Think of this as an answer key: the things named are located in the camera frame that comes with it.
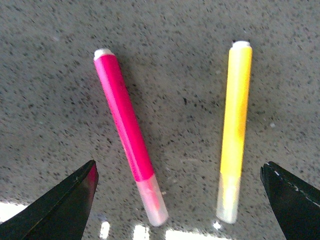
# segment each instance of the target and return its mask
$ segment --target highlighter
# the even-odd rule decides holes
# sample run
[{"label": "highlighter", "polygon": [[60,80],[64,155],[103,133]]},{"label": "highlighter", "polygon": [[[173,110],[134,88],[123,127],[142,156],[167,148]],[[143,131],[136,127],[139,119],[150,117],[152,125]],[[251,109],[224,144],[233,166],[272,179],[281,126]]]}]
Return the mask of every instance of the highlighter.
[{"label": "highlighter", "polygon": [[153,226],[160,226],[169,215],[118,60],[103,48],[94,52],[93,61],[148,219]]},{"label": "highlighter", "polygon": [[228,224],[234,224],[238,214],[252,52],[247,41],[234,42],[229,51],[216,207],[216,216]]}]

